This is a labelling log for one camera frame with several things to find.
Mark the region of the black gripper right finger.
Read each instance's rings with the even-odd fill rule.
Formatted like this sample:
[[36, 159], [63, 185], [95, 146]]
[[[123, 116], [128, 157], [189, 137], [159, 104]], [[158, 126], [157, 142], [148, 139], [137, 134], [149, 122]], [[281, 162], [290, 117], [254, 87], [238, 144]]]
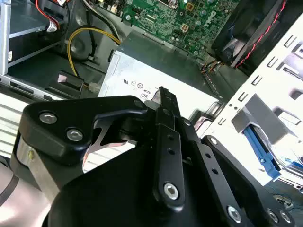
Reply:
[[295, 220], [248, 170], [214, 137], [199, 139], [180, 116], [177, 98], [168, 93], [170, 110], [207, 194], [206, 227], [294, 227]]

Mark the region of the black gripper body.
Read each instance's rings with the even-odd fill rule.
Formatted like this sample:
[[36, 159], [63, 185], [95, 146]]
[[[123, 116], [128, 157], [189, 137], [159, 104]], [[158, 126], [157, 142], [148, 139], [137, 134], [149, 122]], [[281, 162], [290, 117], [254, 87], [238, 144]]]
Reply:
[[167, 164], [154, 170], [152, 153], [134, 148], [82, 173], [50, 196], [50, 227], [205, 227], [206, 186], [197, 168]]

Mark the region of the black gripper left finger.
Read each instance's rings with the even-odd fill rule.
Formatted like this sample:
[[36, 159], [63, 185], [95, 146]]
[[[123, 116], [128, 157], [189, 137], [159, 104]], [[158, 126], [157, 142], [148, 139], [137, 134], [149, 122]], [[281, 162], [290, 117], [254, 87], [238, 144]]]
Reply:
[[38, 186], [59, 192], [78, 172], [87, 173], [134, 148], [152, 153], [154, 170], [182, 162], [180, 132], [160, 87], [149, 107], [134, 96], [41, 102], [27, 106], [20, 123], [20, 161]]

